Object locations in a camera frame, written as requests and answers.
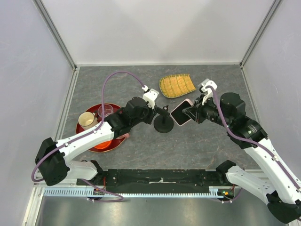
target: bamboo strainer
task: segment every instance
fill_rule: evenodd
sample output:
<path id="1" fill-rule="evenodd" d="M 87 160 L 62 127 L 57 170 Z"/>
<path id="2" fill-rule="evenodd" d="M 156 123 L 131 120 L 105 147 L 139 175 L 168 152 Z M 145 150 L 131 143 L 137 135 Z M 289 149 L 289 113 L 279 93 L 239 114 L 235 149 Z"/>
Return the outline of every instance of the bamboo strainer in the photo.
<path id="1" fill-rule="evenodd" d="M 189 74 L 166 76 L 160 79 L 159 86 L 162 94 L 167 98 L 180 97 L 196 90 Z"/>

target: glass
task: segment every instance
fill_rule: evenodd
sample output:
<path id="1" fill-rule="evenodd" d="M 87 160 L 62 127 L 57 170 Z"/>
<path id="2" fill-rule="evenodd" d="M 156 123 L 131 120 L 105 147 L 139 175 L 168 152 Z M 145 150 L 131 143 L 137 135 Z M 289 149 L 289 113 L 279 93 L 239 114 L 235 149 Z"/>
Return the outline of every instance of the glass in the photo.
<path id="1" fill-rule="evenodd" d="M 113 114 L 114 110 L 110 104 L 104 104 L 104 117 L 107 117 L 109 114 Z M 102 119 L 103 107 L 100 105 L 99 109 L 97 110 L 97 117 L 98 120 Z"/>

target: smartphone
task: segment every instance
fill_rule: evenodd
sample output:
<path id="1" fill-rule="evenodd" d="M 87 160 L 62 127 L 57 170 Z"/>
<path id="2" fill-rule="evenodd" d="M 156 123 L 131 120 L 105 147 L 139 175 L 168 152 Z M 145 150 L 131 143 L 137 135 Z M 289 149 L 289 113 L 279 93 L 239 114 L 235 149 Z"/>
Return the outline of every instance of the smartphone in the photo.
<path id="1" fill-rule="evenodd" d="M 189 99 L 185 99 L 170 113 L 170 116 L 173 118 L 175 123 L 177 123 L 179 126 L 182 126 L 191 120 L 190 117 L 182 112 L 183 109 L 191 106 L 193 106 L 193 102 Z"/>

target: white wall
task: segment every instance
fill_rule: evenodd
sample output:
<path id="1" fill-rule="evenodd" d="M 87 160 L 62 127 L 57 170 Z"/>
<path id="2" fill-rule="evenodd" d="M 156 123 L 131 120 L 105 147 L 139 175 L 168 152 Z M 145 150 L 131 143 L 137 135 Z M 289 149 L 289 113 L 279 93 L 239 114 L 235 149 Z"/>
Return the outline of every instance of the white wall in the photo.
<path id="1" fill-rule="evenodd" d="M 273 0 L 43 0 L 77 64 L 239 62 Z"/>
<path id="2" fill-rule="evenodd" d="M 71 74 L 34 3 L 1 1 L 0 225 L 21 225 L 34 159 L 55 134 Z"/>
<path id="3" fill-rule="evenodd" d="M 246 63 L 260 120 L 301 178 L 301 1 L 285 0 Z"/>

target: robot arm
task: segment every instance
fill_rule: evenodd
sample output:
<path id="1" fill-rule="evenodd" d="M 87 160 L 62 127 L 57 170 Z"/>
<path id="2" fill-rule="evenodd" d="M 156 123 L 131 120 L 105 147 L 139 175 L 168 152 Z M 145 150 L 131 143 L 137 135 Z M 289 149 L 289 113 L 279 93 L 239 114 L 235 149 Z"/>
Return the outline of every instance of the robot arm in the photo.
<path id="1" fill-rule="evenodd" d="M 223 125 L 222 113 L 227 124 L 223 126 L 228 127 L 230 139 L 256 161 L 271 183 L 246 173 L 231 161 L 222 163 L 216 170 L 225 181 L 241 186 L 260 198 L 280 221 L 289 223 L 299 218 L 301 182 L 276 152 L 261 125 L 246 116 L 244 101 L 238 94 L 225 93 L 221 96 L 219 108 L 212 98 L 216 84 L 207 79 L 199 87 L 201 96 L 192 107 L 185 108 L 182 112 L 197 123 L 207 119 L 219 125 Z"/>
<path id="2" fill-rule="evenodd" d="M 35 159 L 36 164 L 51 151 L 58 149 L 39 166 L 46 184 L 52 186 L 65 178 L 83 178 L 86 180 L 94 178 L 101 170 L 96 161 L 79 162 L 72 161 L 72 159 L 97 144 L 128 133 L 133 126 L 141 122 L 151 124 L 157 113 L 164 116 L 169 115 L 167 111 L 156 105 L 157 97 L 157 91 L 147 88 L 142 98 L 132 98 L 125 107 L 107 116 L 101 127 L 97 124 L 82 133 L 56 142 L 51 138 L 45 139 Z"/>

